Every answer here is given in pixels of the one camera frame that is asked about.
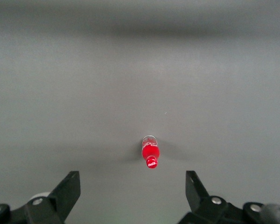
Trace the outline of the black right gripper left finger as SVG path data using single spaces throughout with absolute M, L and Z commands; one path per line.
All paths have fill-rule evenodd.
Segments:
M 51 192 L 37 194 L 15 210 L 0 203 L 0 224 L 64 224 L 80 194 L 80 173 L 70 171 Z

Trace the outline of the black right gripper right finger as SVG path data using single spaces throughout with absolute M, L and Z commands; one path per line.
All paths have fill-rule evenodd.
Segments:
M 185 194 L 191 211 L 180 224 L 280 224 L 280 205 L 247 202 L 238 208 L 211 196 L 195 171 L 185 175 Z

